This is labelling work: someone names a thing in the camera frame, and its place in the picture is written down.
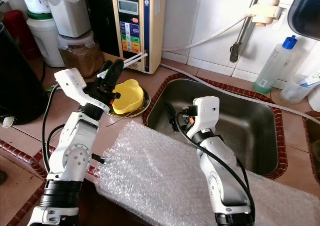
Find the red container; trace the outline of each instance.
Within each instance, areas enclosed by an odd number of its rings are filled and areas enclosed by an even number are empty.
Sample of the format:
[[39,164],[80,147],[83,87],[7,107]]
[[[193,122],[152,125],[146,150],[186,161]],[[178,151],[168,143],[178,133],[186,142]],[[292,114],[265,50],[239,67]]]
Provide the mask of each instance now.
[[3,24],[26,58],[32,59],[41,55],[20,10],[6,12]]

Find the countertop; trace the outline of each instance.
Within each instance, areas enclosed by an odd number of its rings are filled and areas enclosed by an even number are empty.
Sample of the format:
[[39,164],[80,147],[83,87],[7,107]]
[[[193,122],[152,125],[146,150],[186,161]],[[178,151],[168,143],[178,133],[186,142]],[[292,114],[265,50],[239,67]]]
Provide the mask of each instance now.
[[[198,77],[252,91],[252,83],[245,80],[206,71],[166,59],[163,59],[162,62]],[[37,76],[40,78],[42,75],[42,59],[30,60],[29,63]],[[46,67],[46,75],[43,82],[45,87],[55,84],[53,74],[59,70],[61,69]],[[118,82],[123,82],[127,79],[136,79],[139,84],[144,87],[151,96],[153,96],[162,82],[172,74],[176,74],[176,72],[164,67],[159,67],[153,75],[125,69]],[[272,91],[265,96],[271,98],[276,104],[279,105],[287,106],[301,112],[312,111],[307,99],[304,99],[301,103],[296,105],[289,105],[285,103],[280,98],[279,89],[273,88]],[[54,95],[51,109],[47,118],[45,128],[46,136],[48,136],[52,129],[65,123],[71,112],[76,111],[78,107],[79,104],[77,102],[68,98],[62,90],[58,90]],[[316,181],[312,173],[303,120],[300,116],[293,115],[285,111],[282,111],[282,118],[288,167],[286,172],[275,180],[320,197],[320,184]],[[14,126],[9,129],[4,129],[1,127],[0,139],[33,157],[41,149],[42,119],[43,117],[41,116],[31,123]],[[92,147],[93,153],[102,155],[106,149],[112,146],[118,137],[119,131],[127,122],[131,120],[142,123],[141,116],[119,120],[118,118],[114,118],[105,113],[100,120],[99,133]],[[58,141],[59,133],[52,138],[50,144],[52,146],[57,146]],[[91,181],[95,179],[93,176],[88,174],[86,178]]]

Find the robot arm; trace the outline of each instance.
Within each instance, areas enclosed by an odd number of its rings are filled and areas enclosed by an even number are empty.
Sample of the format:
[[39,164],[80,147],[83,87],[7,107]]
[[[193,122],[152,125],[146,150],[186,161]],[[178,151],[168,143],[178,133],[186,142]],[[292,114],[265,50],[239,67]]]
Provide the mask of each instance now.
[[82,182],[92,157],[92,145],[99,130],[103,112],[108,112],[114,98],[116,82],[124,66],[123,60],[108,61],[104,79],[86,84],[77,69],[55,73],[55,78],[67,96],[80,103],[65,124],[56,150],[52,153],[45,191],[35,207],[28,226],[75,225]]
[[[192,116],[192,120],[189,120],[192,125],[186,126],[187,136],[220,158],[244,181],[234,152],[220,136],[214,134],[219,119],[219,98],[196,98],[193,106],[184,111],[185,117]],[[253,225],[250,201],[237,180],[221,164],[199,149],[197,155],[207,179],[210,201],[218,225]]]

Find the yellow plastic cup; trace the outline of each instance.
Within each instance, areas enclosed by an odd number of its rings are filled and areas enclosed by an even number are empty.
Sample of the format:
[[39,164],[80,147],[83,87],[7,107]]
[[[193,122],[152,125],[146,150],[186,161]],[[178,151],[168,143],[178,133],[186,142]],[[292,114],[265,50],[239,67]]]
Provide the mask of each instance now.
[[119,115],[133,112],[142,105],[144,100],[144,91],[134,79],[117,84],[113,92],[121,94],[121,97],[115,99],[112,104],[114,112]]

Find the glass jar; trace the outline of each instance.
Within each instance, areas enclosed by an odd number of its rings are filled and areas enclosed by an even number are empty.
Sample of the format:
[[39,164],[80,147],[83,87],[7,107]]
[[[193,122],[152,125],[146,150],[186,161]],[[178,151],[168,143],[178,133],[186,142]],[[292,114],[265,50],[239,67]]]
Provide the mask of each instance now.
[[78,38],[59,35],[58,40],[60,54],[68,69],[77,68],[83,77],[90,77],[102,67],[102,53],[92,31]]

